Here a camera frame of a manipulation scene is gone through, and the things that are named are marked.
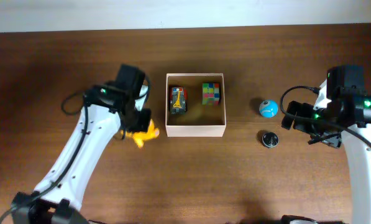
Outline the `yellow toy animal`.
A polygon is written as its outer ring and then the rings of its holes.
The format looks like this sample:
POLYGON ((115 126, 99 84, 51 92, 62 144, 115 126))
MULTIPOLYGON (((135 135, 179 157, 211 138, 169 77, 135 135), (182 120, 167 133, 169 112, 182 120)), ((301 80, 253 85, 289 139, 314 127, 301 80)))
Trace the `yellow toy animal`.
POLYGON ((160 134, 160 130, 155 127, 154 121, 151 119, 148 129, 146 132, 135 132, 135 133, 128 133, 124 132, 123 130, 120 131, 120 134, 124 138, 131 138, 134 140, 138 148, 142 148, 144 146, 144 143, 146 141, 149 141, 151 139, 156 139, 158 138, 160 134))

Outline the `grey red toy truck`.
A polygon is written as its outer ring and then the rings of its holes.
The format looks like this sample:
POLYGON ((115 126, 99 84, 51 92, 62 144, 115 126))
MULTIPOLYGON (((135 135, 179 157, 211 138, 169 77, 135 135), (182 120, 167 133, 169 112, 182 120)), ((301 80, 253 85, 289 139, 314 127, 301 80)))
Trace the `grey red toy truck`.
POLYGON ((170 113, 185 114, 187 111, 187 90, 181 86, 170 90, 170 113))

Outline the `pink cardboard box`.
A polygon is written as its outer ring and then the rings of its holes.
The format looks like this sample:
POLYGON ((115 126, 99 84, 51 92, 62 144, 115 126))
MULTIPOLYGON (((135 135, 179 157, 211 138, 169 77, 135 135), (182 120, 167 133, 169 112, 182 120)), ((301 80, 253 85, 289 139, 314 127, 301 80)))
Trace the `pink cardboard box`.
POLYGON ((168 137, 221 137, 226 119, 226 97, 222 73, 168 73, 165 85, 165 127, 168 137), (203 105, 203 84, 219 85, 219 103, 203 105), (187 91, 185 114, 171 114, 170 90, 183 87, 187 91))

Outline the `colourful puzzle cube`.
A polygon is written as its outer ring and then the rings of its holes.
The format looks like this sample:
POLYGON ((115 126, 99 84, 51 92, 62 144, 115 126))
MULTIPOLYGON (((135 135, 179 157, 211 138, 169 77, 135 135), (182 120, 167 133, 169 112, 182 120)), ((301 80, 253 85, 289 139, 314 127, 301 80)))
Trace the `colourful puzzle cube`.
POLYGON ((220 101, 220 85, 218 83, 203 83, 202 84, 202 104, 203 105, 218 105, 220 101))

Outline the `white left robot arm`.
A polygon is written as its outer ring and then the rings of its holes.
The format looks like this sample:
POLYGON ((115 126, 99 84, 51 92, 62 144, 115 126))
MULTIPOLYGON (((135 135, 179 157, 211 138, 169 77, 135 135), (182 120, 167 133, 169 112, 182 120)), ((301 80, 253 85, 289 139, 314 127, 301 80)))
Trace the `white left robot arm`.
POLYGON ((0 223, 11 216, 21 223, 89 223, 81 213, 91 174, 107 144, 116 135, 138 147, 159 135, 144 108, 150 81, 137 67, 121 65, 115 80, 79 91, 79 120, 58 159, 31 194, 14 197, 0 223))

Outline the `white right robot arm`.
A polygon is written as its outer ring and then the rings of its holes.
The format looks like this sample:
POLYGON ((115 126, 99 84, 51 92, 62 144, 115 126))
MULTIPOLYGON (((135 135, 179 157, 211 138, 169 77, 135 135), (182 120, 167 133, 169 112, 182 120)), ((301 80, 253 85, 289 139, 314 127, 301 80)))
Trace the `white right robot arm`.
POLYGON ((352 223, 371 223, 371 95, 367 94, 364 69, 341 65, 327 71, 313 105, 291 101, 282 127, 309 134, 310 144, 322 142, 344 147, 352 191, 352 223))

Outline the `blue white toy ball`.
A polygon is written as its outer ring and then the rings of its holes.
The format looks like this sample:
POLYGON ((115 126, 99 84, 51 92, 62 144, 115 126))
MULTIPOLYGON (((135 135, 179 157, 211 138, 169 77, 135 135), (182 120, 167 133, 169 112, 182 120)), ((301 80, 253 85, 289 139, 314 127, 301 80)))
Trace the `blue white toy ball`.
POLYGON ((259 106, 259 113, 264 118, 272 118, 277 115, 279 110, 278 104, 273 100, 264 100, 259 106))

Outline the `black round spider toy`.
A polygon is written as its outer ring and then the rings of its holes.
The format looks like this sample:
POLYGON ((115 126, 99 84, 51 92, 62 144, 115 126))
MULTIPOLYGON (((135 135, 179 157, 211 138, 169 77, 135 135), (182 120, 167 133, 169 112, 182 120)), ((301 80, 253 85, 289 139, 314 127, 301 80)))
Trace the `black round spider toy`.
POLYGON ((279 143, 278 136, 273 132, 267 132, 262 135, 262 144, 267 148, 276 147, 279 143))

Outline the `black object at bottom edge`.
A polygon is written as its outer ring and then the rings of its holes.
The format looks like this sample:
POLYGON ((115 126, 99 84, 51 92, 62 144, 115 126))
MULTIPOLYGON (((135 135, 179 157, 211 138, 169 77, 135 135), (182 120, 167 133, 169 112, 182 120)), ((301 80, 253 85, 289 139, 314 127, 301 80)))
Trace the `black object at bottom edge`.
POLYGON ((317 224, 317 221, 301 216, 284 215, 281 218, 281 224, 317 224))

